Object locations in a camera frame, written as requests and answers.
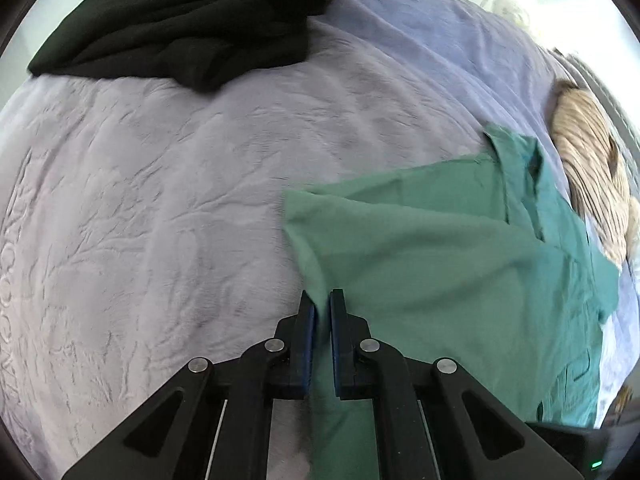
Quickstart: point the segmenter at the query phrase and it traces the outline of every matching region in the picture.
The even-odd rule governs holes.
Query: triangular cutout
[[[464,392],[462,401],[476,430],[482,452],[489,460],[498,460],[524,447],[524,438],[476,394]]]
[[[160,454],[166,436],[182,402],[182,391],[172,393],[156,410],[124,439],[123,444],[148,457]]]

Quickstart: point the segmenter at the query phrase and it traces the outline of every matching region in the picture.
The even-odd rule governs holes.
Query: green garment
[[[522,420],[594,422],[599,323],[617,305],[618,270],[589,245],[537,140],[486,134],[495,153],[285,194],[285,230],[319,311],[318,480],[378,477],[370,401],[334,393],[332,288],[374,338],[421,361],[456,359]]]

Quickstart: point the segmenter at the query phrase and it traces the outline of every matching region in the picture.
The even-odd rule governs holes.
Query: clothing
[[[306,17],[331,0],[84,0],[29,65],[91,78],[173,77],[213,91],[254,68],[300,62]]]
[[[565,89],[558,98],[551,139],[569,181],[574,211],[594,219],[604,255],[619,269],[626,258],[630,189],[609,121],[591,91]]]
[[[538,142],[486,134],[495,153],[286,192],[285,231],[319,310],[315,478],[378,474],[370,402],[333,390],[332,288],[374,338],[425,362],[455,358],[521,419],[594,422],[618,271],[588,243]]]

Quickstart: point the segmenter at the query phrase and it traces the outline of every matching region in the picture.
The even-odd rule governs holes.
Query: black garment
[[[253,68],[300,62],[306,17],[331,0],[84,0],[29,65],[91,78],[173,77],[212,91]]]

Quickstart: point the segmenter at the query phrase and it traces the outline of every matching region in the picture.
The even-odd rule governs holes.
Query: green fabric
[[[535,139],[495,152],[289,190],[285,230],[319,311],[312,473],[378,477],[370,401],[335,397],[326,298],[426,362],[455,358],[523,420],[593,424],[618,270],[556,191]]]

